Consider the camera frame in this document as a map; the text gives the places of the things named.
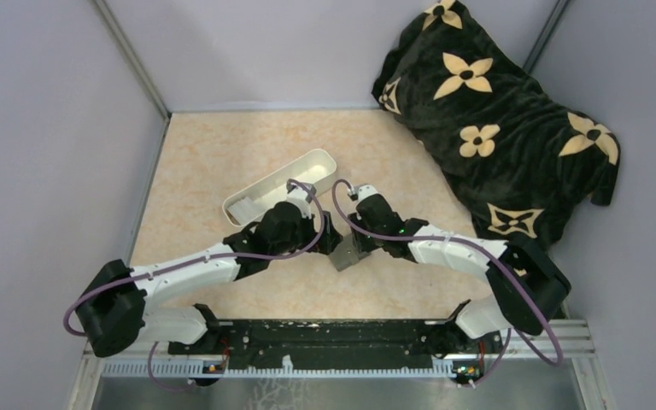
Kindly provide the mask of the white plastic tray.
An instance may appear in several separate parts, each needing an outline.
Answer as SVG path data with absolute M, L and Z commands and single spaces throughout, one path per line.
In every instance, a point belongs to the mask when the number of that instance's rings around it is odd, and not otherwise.
M 336 160 L 327 151 L 312 149 L 266 177 L 228 196 L 222 203 L 223 214 L 227 218 L 224 211 L 226 202 L 229 202 L 232 198 L 244 196 L 260 203 L 266 210 L 272 208 L 276 203 L 286 198 L 288 179 L 314 185 L 317 191 L 316 195 L 320 196 L 326 193 L 337 179 L 337 169 Z

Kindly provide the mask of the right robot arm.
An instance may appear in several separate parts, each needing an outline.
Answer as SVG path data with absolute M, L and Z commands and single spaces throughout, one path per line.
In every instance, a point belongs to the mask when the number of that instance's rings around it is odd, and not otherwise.
M 448 344 L 458 352 L 468 352 L 480 337 L 509 328 L 540 335 L 571 291 L 566 276 L 529 239 L 479 239 L 444 231 L 426 220 L 404 220 L 379 193 L 353 194 L 351 199 L 352 229 L 369 250 L 467 273 L 489 286 L 489 296 L 461 304 L 448 319 Z

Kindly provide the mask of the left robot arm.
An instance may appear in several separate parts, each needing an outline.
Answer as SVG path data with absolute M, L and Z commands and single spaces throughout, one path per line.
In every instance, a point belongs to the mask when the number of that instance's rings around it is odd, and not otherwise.
M 121 259 L 106 263 L 72 312 L 100 358 L 119 354 L 136 342 L 178 343 L 209 354 L 222 341 L 213 311 L 200 303 L 165 307 L 165 302 L 255 275 L 272 261 L 300 253 L 329 255 L 342 240 L 330 212 L 314 215 L 279 202 L 260 221 L 193 255 L 148 266 L 128 267 Z

